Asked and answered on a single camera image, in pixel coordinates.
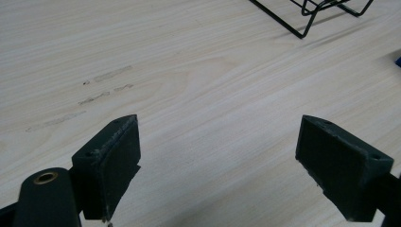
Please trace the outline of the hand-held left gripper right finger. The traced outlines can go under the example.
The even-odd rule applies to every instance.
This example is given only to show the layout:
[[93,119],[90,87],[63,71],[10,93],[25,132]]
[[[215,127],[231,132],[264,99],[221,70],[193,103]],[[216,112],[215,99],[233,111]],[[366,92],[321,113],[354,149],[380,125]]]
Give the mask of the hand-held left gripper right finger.
[[394,221],[392,157],[328,120],[305,115],[295,158],[346,220],[370,222],[379,210]]

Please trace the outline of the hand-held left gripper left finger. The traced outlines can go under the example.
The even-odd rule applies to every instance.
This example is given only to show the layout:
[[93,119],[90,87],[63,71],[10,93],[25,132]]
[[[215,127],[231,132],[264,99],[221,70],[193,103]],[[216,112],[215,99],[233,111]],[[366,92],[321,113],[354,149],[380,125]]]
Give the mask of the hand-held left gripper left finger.
[[140,169],[140,159],[136,114],[111,121],[72,156],[78,201],[86,219],[112,218]]

